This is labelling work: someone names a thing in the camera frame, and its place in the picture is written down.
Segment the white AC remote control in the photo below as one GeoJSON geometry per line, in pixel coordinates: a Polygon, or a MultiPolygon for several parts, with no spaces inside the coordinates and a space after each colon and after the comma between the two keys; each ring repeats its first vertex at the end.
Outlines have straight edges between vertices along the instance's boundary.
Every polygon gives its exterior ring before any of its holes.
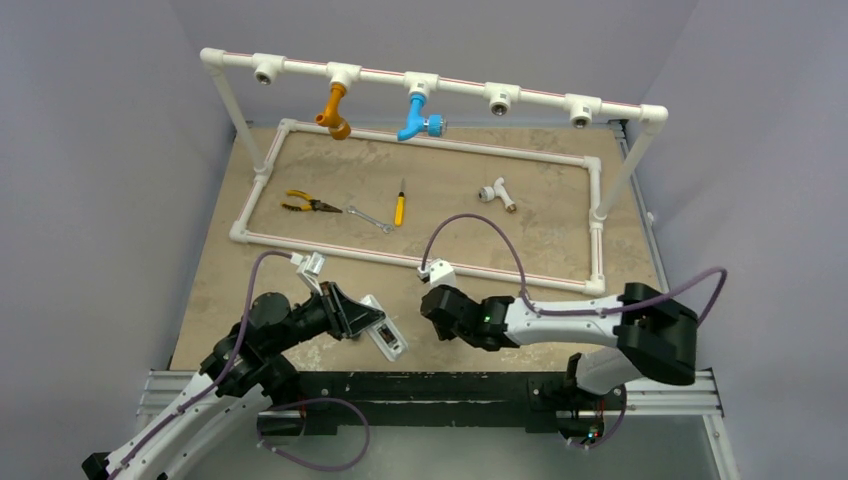
{"type": "Polygon", "coordinates": [[[396,362],[408,351],[408,342],[374,295],[365,295],[360,302],[383,314],[383,319],[366,328],[365,332],[389,362],[396,362]]]}

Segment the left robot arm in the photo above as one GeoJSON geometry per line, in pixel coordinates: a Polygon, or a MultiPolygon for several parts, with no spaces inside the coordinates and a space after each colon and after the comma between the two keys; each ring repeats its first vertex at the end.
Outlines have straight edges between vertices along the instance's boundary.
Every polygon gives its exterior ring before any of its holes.
{"type": "Polygon", "coordinates": [[[82,463],[89,479],[156,478],[164,453],[189,439],[215,415],[250,391],[284,409],[299,395],[299,373],[284,351],[317,336],[353,339],[386,320],[371,301],[346,296],[334,282],[320,283],[301,304],[276,292],[247,298],[240,320],[220,340],[178,397],[124,446],[96,452],[82,463]]]}

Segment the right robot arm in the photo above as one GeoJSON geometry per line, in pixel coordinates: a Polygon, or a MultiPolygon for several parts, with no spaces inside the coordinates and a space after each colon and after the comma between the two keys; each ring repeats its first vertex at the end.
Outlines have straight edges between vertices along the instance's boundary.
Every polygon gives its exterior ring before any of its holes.
{"type": "Polygon", "coordinates": [[[621,384],[647,378],[665,385],[695,381],[698,315],[642,283],[590,301],[530,302],[511,296],[475,301],[450,285],[430,289],[420,313],[441,340],[460,338],[495,352],[540,343],[576,343],[561,381],[564,399],[584,407],[621,384]]]}

